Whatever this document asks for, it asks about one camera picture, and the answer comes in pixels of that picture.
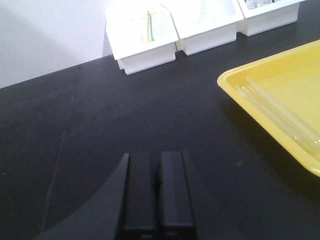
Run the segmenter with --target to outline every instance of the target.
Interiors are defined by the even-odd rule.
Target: black device
[[[100,190],[36,240],[245,240],[187,151],[123,155]]]

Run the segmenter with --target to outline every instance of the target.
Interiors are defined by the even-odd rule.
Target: white container
[[[105,31],[114,59],[126,74],[176,59],[178,35],[170,12],[157,2],[115,1],[106,13]]]
[[[169,9],[179,41],[177,50],[191,55],[236,40],[243,14],[237,0],[159,0]]]
[[[248,9],[245,0],[238,0],[244,15],[239,31],[246,36],[262,33],[297,21],[300,2],[304,0],[276,0],[273,3]]]

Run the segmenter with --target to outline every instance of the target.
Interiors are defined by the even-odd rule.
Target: black countertop
[[[318,240],[320,178],[217,85],[228,69],[318,39],[320,2],[307,0],[296,23],[132,75],[108,56],[0,89],[0,239],[62,221],[123,153],[187,150],[248,239]]]

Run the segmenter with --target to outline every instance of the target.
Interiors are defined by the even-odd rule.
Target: white wall
[[[110,0],[0,0],[0,88],[112,54]]]

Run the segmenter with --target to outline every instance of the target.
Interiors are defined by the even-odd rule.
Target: yellow tray
[[[217,82],[320,177],[320,40],[226,71]]]

